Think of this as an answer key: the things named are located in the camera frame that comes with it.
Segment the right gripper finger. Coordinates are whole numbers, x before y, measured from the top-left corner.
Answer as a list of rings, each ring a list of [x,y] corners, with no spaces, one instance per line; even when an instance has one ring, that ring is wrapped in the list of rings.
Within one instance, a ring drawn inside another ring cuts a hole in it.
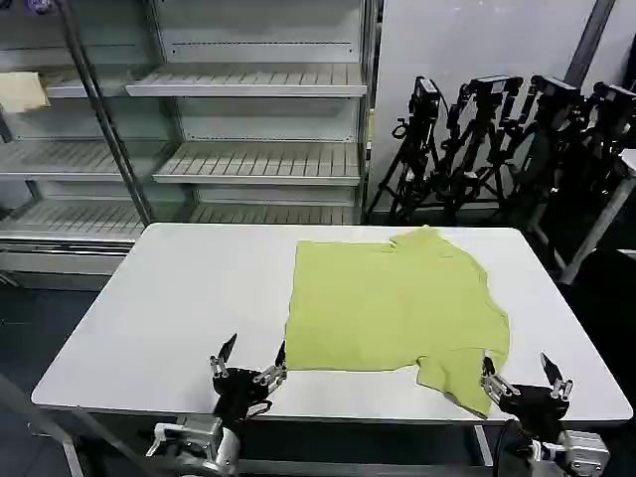
[[[481,387],[495,404],[500,404],[502,398],[518,397],[520,391],[500,376],[495,364],[489,355],[485,355],[482,361]]]
[[[560,400],[569,400],[573,388],[572,380],[565,380],[558,366],[545,354],[540,353],[542,367],[552,387],[551,397]]]

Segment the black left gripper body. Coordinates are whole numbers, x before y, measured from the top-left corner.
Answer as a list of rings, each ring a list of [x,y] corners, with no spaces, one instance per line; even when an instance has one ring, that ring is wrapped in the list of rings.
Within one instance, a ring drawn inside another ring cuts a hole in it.
[[[222,421],[243,421],[270,411],[273,406],[269,396],[279,385],[261,386],[252,379],[259,371],[228,368],[227,378],[212,379],[218,395],[213,414]]]

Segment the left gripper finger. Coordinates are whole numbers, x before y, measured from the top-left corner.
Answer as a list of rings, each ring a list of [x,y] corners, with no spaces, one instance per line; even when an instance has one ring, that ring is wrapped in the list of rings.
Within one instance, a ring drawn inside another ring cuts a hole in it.
[[[210,367],[212,370],[212,378],[214,380],[227,378],[229,376],[228,361],[235,346],[237,337],[237,333],[231,335],[231,337],[222,344],[219,352],[210,357]]]
[[[286,379],[287,367],[286,367],[286,349],[285,349],[285,341],[282,341],[276,357],[274,359],[274,363],[272,366],[269,366],[264,371],[261,371],[256,374],[256,376],[252,379],[255,384],[261,386],[273,386],[279,385],[282,381]]]

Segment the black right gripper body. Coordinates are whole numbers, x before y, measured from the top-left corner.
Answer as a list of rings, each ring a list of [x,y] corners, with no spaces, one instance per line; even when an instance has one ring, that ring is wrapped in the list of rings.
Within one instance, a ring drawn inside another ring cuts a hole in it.
[[[552,390],[544,387],[516,385],[516,389],[517,394],[501,395],[499,409],[515,416],[531,438],[558,438],[569,400],[553,397]]]

